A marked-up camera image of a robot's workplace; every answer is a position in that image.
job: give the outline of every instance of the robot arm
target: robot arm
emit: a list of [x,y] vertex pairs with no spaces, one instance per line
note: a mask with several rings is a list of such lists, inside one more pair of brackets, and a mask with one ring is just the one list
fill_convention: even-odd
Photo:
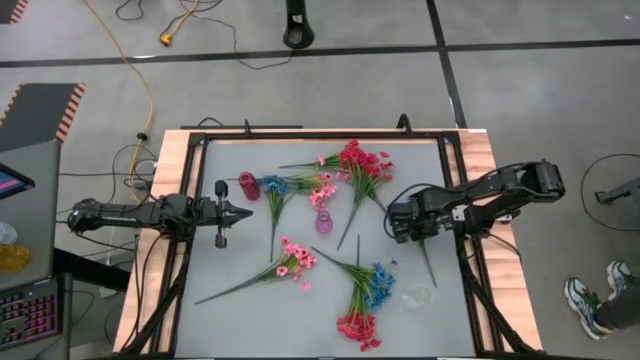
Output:
[[95,199],[84,199],[74,205],[67,225],[77,233],[103,226],[151,228],[179,240],[193,236],[197,226],[217,225],[216,247],[225,248],[223,229],[253,212],[235,207],[226,200],[228,187],[224,181],[217,181],[215,189],[217,202],[208,197],[192,200],[182,194],[161,196],[139,205],[103,204]]
[[[486,233],[503,216],[516,217],[530,202],[554,202],[565,193],[556,165],[545,160],[499,168],[479,179],[454,188],[432,186],[392,203],[389,218],[394,238],[404,243],[438,234],[440,226],[475,236]],[[473,202],[496,196],[485,205]],[[465,205],[462,214],[457,207]]]

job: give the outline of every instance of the shoe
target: shoe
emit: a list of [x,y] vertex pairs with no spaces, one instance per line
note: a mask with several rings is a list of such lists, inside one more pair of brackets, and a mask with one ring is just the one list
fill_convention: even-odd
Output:
[[622,261],[613,261],[607,266],[607,282],[613,290],[609,295],[609,300],[613,300],[621,292],[625,291],[630,284],[637,281],[638,278],[631,274],[627,264]]
[[605,338],[611,330],[600,326],[595,321],[595,313],[601,302],[598,295],[576,278],[571,278],[564,283],[564,296],[569,307],[580,315],[580,323],[584,331],[594,340]]

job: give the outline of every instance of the computer monitor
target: computer monitor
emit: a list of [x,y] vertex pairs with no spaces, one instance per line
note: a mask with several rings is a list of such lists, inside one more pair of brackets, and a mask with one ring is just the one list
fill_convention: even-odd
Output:
[[18,173],[6,165],[0,164],[0,199],[35,187],[30,178]]

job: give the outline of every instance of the black stand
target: black stand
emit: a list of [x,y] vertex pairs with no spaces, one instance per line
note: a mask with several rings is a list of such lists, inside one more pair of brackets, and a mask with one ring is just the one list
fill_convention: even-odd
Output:
[[307,5],[305,0],[287,0],[287,28],[282,41],[287,47],[299,50],[309,47],[315,34],[307,21]]
[[53,249],[53,274],[71,273],[73,278],[117,291],[127,291],[131,273],[87,260],[60,249]]
[[631,181],[628,181],[618,187],[613,188],[610,191],[599,191],[595,193],[596,200],[600,204],[610,205],[615,200],[621,197],[631,196],[633,203],[638,209],[640,209],[640,177],[637,177]]

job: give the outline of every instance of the gray floor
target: gray floor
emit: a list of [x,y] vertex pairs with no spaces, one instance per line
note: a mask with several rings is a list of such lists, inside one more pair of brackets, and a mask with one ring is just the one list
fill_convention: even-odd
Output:
[[[181,11],[174,0],[143,1],[145,18],[129,23],[113,14],[120,1],[92,3],[130,55],[232,51],[228,29],[197,19],[185,23],[170,48],[160,45],[158,33]],[[640,3],[634,0],[436,3],[450,44],[640,37]],[[308,7],[316,31],[314,48],[435,43],[422,0],[316,0],[309,1]],[[228,1],[207,15],[238,27],[241,51],[284,49],[284,1]],[[18,25],[0,26],[0,47],[5,49],[0,61],[117,56],[99,24],[77,0],[31,0]],[[604,299],[609,261],[625,260],[640,273],[636,236],[593,223],[583,213],[579,198],[580,178],[593,160],[614,152],[640,152],[636,140],[640,49],[453,53],[451,61],[468,125],[489,130],[498,164],[545,157],[560,166],[567,187],[561,201],[529,206],[514,224],[545,349],[583,357],[637,358],[640,328],[617,332],[604,341],[590,340],[566,306],[561,288],[568,276],[579,276]],[[195,124],[205,116],[226,124],[246,118],[254,124],[381,127],[393,125],[404,112],[414,126],[455,127],[434,53],[294,58],[263,71],[235,61],[148,64],[140,70],[157,103],[149,142],[155,154],[166,129]],[[19,83],[79,81],[88,88],[63,147],[62,171],[108,172],[115,151],[135,141],[147,112],[144,89],[127,67],[0,69],[0,103],[8,102]],[[116,162],[118,171],[126,171],[130,156],[122,154]],[[638,213],[629,204],[602,209],[590,195],[636,176],[632,169],[637,164],[637,160],[621,159],[594,169],[585,193],[588,206],[599,217],[619,226],[637,223]],[[120,182],[116,201],[129,201]],[[107,200],[111,186],[109,177],[63,178],[59,209],[87,196]],[[133,240],[133,234],[118,229],[94,236],[122,244]],[[75,253],[101,250],[63,228],[57,235],[57,246]],[[111,299],[117,298],[94,306],[82,329],[74,332],[74,344],[104,339],[104,318],[118,305]],[[78,314],[86,306],[80,301],[74,306]],[[117,314],[112,316],[110,331],[117,325]],[[105,351],[108,347],[101,340],[75,349],[74,357]]]

